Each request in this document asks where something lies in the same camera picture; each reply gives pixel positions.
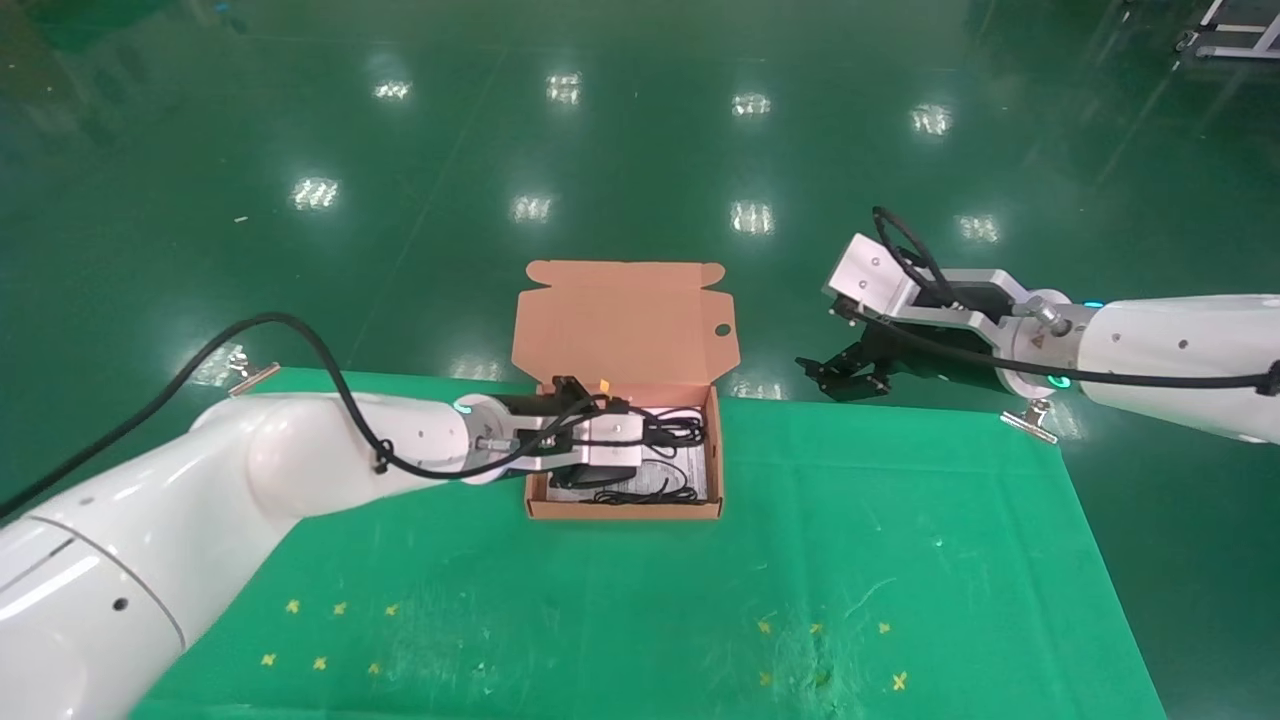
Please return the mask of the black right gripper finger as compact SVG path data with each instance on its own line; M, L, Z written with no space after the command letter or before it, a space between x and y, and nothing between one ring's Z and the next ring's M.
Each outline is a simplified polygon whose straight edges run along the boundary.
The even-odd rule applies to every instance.
M851 380L860 377L886 377L887 341L878 334L864 334L859 341L826 361L796 357L805 377L813 380Z
M890 375L874 368L847 372L819 366L815 372L819 391L838 404L854 404L883 397L891 391Z

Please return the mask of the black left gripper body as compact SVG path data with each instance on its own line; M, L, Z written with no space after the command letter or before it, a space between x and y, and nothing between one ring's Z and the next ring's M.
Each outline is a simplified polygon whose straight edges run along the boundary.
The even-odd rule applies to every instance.
M556 468L548 477L549 489L599 491L632 480L637 466L593 466L575 464Z

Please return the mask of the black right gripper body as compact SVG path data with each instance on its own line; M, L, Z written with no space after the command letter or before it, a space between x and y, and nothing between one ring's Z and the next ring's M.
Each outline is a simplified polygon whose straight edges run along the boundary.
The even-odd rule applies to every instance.
M978 334L954 328L900 324L899 328L948 348L991 355L991 346ZM858 361L870 368L870 375L890 383L896 375L942 379L954 383L998 383L997 370L979 363L960 361L933 354L878 327L867 325L858 342Z

